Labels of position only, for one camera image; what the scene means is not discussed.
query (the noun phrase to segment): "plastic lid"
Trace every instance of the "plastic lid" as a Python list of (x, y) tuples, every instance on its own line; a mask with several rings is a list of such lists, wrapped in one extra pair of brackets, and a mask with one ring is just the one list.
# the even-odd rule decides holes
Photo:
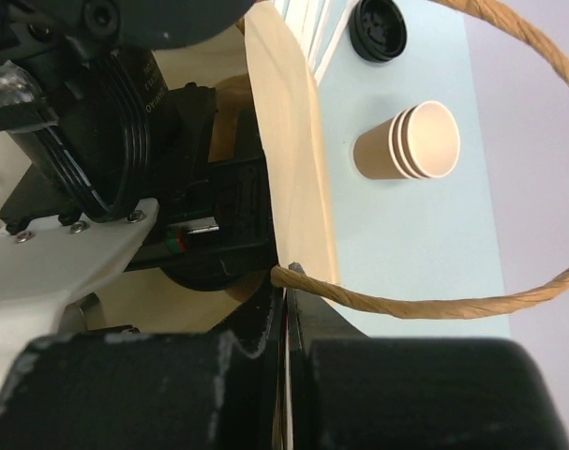
[(407, 45), (405, 21), (392, 0), (362, 0), (349, 19), (352, 46), (364, 59), (384, 63)]

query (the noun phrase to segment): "table surface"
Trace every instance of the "table surface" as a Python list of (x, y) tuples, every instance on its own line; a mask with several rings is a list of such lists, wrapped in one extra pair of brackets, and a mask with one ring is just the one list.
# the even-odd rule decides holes
[[(354, 52), (345, 33), (320, 85), (342, 285), (403, 300), (502, 294), (463, 16), (426, 0), (397, 4), (408, 28), (406, 51), (390, 63), (370, 64)], [(442, 180), (362, 177), (352, 162), (356, 138), (403, 109), (431, 99), (449, 107), (459, 125), (461, 157), (455, 171)], [(510, 336), (504, 316), (402, 321), (337, 309), (374, 337)]]

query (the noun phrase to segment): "brown paper bag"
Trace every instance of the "brown paper bag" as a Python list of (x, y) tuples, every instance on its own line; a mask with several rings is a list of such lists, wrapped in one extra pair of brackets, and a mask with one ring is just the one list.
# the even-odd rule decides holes
[(270, 178), (279, 264), (339, 283), (317, 86), (272, 2), (245, 17), (248, 74)]

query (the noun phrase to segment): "screw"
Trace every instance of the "screw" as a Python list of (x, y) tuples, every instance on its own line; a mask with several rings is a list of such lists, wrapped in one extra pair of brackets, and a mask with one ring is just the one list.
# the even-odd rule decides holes
[(5, 229), (7, 232), (13, 236), (17, 233), (24, 231), (30, 225), (30, 220), (28, 219), (20, 219), (20, 220), (11, 220)]
[(89, 228), (90, 225), (88, 225), (88, 222), (78, 220), (77, 222), (72, 223), (71, 227), (69, 227), (69, 234), (78, 234), (88, 230)]
[(142, 222), (143, 220), (146, 219), (146, 214), (141, 211), (140, 209), (137, 209), (135, 211), (132, 211), (128, 216), (127, 216), (127, 221), (130, 223), (138, 223), (138, 222)]
[(48, 43), (52, 41), (53, 35), (49, 28), (42, 28), (35, 25), (28, 25), (28, 31), (32, 38), (39, 42)]
[(18, 232), (15, 236), (15, 243), (21, 244), (23, 242), (27, 242), (34, 237), (34, 233), (28, 230), (24, 230), (23, 232)]
[(73, 225), (74, 222), (80, 220), (82, 215), (82, 211), (74, 210), (69, 211), (67, 213), (63, 213), (59, 215), (59, 223), (61, 223), (64, 227), (68, 227), (69, 225)]
[(109, 0), (90, 0), (84, 7), (84, 23), (100, 38), (107, 38), (119, 28), (119, 12)]

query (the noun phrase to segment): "stacked paper cups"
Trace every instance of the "stacked paper cups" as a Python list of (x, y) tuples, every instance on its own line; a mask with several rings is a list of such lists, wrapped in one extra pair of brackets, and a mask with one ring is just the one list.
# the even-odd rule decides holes
[(459, 148), (451, 112), (438, 101), (427, 101), (361, 135), (354, 160), (370, 179), (442, 178), (457, 165)]

